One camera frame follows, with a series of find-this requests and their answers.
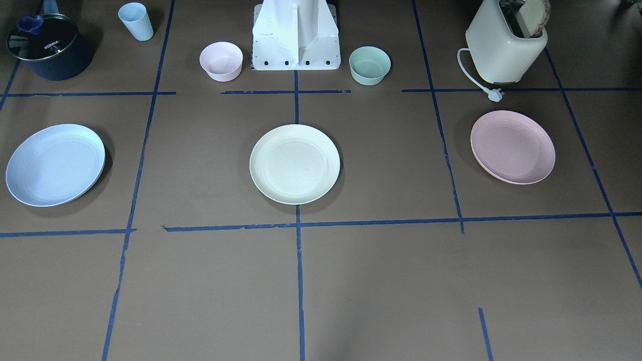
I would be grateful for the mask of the slice of toast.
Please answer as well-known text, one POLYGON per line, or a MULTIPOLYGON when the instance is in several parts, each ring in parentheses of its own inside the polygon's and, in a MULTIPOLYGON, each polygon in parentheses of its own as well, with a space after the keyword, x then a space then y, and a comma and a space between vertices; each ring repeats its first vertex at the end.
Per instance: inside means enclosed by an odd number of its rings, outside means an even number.
POLYGON ((530 0, 518 10, 524 23, 523 33, 530 38, 537 38, 543 34, 544 27, 550 18, 550 1, 530 0))

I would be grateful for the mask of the pink bowl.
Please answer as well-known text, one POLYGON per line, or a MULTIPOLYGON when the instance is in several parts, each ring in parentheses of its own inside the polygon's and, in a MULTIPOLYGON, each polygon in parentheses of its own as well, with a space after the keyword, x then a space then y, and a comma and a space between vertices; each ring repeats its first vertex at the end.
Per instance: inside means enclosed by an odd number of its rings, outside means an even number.
POLYGON ((217 42, 203 48, 199 63, 213 80, 229 82, 241 73, 243 58, 243 51, 236 44, 217 42))

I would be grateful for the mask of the cream plate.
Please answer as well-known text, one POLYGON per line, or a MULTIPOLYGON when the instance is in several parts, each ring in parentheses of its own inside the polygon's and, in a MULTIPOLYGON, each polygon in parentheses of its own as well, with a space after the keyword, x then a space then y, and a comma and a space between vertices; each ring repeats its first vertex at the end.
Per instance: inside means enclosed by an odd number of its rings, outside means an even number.
POLYGON ((252 149, 249 171, 264 196, 282 204, 312 203, 334 187, 340 154, 325 133, 307 125, 283 125, 252 149))

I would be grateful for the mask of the cream toaster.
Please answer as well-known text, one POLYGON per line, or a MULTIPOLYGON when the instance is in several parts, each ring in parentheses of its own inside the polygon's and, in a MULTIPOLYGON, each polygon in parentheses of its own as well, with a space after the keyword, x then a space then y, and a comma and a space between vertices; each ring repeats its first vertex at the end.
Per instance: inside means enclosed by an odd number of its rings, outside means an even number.
POLYGON ((465 32, 468 50, 481 78, 489 84, 515 84, 548 42, 543 34, 523 33, 518 10, 524 1, 483 1, 465 32))

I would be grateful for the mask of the green bowl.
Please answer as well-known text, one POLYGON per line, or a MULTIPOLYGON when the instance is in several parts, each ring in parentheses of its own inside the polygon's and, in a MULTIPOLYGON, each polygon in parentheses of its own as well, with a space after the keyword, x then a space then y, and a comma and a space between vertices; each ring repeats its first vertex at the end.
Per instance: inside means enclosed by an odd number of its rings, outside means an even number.
POLYGON ((388 54, 376 47, 359 47, 351 52, 349 66, 352 78, 361 85, 377 85, 391 69, 388 54))

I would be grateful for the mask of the blue plate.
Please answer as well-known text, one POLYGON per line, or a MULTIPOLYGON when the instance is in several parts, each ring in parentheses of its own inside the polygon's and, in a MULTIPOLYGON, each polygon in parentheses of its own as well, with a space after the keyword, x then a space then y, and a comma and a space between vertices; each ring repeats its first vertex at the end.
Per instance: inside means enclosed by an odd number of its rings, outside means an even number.
POLYGON ((19 202, 33 207, 70 203, 92 188, 106 161, 94 130, 60 124, 34 133, 10 157, 6 185, 19 202))

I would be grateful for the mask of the pink plate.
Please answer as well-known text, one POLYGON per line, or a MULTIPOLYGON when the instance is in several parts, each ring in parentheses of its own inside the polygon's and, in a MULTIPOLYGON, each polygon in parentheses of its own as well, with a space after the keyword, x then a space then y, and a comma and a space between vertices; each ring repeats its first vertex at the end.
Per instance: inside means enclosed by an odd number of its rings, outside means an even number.
POLYGON ((492 111, 479 117, 470 132, 470 146, 486 172, 514 185, 542 181, 556 162, 554 144, 544 128, 513 111, 492 111))

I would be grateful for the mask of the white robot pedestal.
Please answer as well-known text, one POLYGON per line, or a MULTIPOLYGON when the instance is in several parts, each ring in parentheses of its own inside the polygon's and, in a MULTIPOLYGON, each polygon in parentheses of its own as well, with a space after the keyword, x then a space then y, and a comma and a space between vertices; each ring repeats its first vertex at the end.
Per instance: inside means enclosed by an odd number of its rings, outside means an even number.
POLYGON ((325 71, 342 62, 337 8, 328 1, 263 1, 252 36, 257 71, 325 71))

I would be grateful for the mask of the light blue cup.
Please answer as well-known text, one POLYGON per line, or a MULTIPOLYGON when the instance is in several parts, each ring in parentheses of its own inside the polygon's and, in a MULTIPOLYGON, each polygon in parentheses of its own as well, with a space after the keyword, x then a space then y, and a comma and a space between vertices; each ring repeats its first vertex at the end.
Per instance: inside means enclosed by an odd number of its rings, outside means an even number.
POLYGON ((118 17, 136 40, 147 41, 153 37, 147 8, 142 3, 131 2, 122 5, 118 10, 118 17))

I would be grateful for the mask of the dark blue saucepan with lid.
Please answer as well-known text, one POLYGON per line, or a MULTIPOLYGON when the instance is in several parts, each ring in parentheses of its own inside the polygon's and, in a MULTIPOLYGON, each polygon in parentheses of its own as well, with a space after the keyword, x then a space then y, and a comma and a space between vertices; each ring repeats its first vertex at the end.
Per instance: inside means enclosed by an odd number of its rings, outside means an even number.
POLYGON ((41 13, 19 18, 6 44, 16 59, 50 81, 79 75, 94 57, 92 46, 73 19, 60 13, 56 1, 43 1, 41 13))

